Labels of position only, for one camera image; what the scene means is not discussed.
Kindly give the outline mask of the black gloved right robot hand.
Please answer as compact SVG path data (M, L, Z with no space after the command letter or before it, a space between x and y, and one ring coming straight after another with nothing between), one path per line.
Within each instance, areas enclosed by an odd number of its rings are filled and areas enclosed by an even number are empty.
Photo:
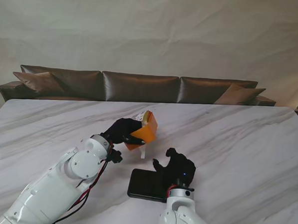
M165 155L170 158L166 166L162 166L155 158L152 160L155 171L161 176L163 186L168 188L175 184L189 187L194 179L195 164L175 148L169 148Z

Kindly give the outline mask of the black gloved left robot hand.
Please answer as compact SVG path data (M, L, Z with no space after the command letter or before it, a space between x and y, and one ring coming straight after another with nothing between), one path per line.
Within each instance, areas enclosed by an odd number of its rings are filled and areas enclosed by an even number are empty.
M106 131L100 134L110 144L127 143L129 145L144 145L144 140L134 137L131 134L142 128L138 120L120 118L115 121Z

